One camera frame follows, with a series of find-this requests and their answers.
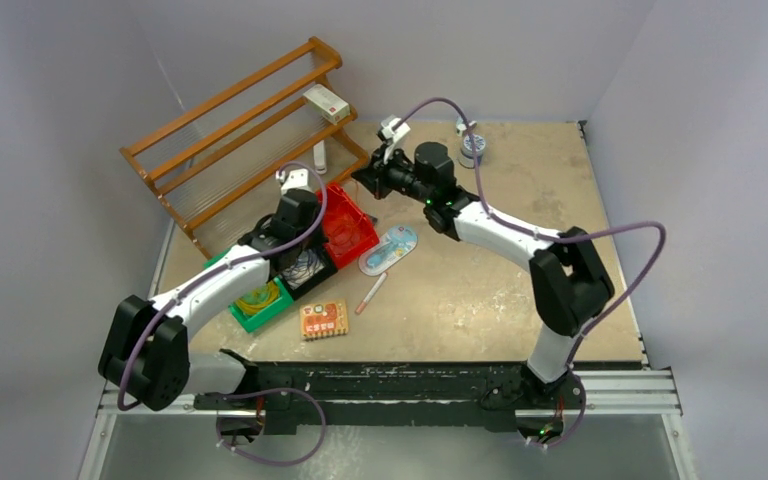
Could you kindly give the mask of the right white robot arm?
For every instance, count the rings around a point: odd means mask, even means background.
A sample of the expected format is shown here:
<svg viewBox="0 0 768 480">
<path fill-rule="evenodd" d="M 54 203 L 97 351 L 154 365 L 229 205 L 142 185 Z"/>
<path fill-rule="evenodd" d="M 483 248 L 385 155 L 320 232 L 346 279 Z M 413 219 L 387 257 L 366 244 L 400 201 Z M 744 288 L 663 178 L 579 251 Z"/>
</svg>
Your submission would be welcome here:
<svg viewBox="0 0 768 480">
<path fill-rule="evenodd" d="M 548 405 L 560 394 L 559 380 L 569 370 L 585 323 L 600 314 L 615 293 L 592 241 L 577 227 L 539 239 L 526 222 L 491 216 L 478 195 L 458 184 L 454 162 L 441 143 L 420 144 L 412 159 L 401 149 L 387 157 L 387 150 L 386 145 L 376 149 L 352 178 L 376 199 L 397 192 L 418 201 L 434 231 L 483 247 L 529 274 L 543 325 L 526 361 L 521 392 L 533 406 Z"/>
</svg>

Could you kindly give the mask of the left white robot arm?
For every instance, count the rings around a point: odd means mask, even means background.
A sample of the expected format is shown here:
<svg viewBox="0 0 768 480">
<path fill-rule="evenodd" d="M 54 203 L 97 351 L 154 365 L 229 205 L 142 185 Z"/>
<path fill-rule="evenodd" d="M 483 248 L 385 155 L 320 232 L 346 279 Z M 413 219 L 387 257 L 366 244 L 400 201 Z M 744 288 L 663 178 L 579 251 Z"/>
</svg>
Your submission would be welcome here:
<svg viewBox="0 0 768 480">
<path fill-rule="evenodd" d="M 119 391 L 122 411 L 168 407 L 182 394 L 219 394 L 232 408 L 257 399 L 258 382 L 231 354 L 193 354 L 195 335 L 235 300 L 322 245 L 331 202 L 325 190 L 292 188 L 225 254 L 198 275 L 151 299 L 131 295 L 117 306 L 98 371 Z"/>
</svg>

